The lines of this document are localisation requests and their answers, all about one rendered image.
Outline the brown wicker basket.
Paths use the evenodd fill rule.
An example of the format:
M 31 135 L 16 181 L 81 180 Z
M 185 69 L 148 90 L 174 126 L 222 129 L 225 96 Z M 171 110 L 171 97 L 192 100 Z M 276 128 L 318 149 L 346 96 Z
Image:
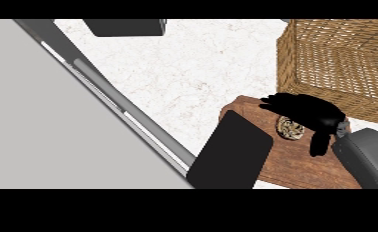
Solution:
M 378 123 L 378 19 L 293 19 L 276 40 L 276 90 Z

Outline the brown wooden cutting board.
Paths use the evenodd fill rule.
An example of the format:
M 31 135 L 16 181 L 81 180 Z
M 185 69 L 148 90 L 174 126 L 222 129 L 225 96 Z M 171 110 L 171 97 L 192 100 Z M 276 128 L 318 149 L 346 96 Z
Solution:
M 262 168 L 259 179 L 296 189 L 360 189 L 332 149 L 324 156 L 309 153 L 313 131 L 304 129 L 298 140 L 284 139 L 276 132 L 279 116 L 262 109 L 257 98 L 238 96 L 222 108 L 219 118 L 233 110 L 273 138 L 273 147 Z

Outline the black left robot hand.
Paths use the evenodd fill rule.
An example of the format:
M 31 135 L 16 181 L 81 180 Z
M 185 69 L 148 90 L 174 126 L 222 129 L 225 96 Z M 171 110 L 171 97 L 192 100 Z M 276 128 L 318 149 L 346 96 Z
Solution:
M 251 189 L 272 147 L 272 136 L 229 110 L 188 171 L 188 182 L 197 189 Z

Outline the chocolate cupcake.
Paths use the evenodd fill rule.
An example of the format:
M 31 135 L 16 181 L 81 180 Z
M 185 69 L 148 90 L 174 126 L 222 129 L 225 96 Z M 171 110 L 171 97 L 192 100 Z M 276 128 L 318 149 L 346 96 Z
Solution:
M 306 130 L 303 125 L 281 116 L 276 121 L 276 132 L 284 139 L 296 141 L 304 136 Z

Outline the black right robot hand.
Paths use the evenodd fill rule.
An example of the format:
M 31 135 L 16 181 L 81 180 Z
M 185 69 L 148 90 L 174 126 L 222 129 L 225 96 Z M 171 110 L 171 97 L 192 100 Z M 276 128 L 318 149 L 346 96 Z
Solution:
M 307 94 L 276 93 L 262 98 L 260 108 L 281 116 L 313 131 L 310 156 L 324 156 L 328 152 L 331 136 L 346 121 L 346 114 L 327 100 Z

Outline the large flat grey door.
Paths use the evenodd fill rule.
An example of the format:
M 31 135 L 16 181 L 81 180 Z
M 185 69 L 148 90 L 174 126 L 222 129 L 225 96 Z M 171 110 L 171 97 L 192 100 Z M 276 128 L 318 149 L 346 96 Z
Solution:
M 0 19 L 0 188 L 188 187 L 101 96 Z

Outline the dark grey appliance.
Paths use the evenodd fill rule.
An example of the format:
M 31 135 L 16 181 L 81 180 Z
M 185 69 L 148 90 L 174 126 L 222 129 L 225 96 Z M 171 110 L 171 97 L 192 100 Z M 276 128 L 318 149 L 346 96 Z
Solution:
M 166 19 L 84 19 L 98 37 L 163 36 Z

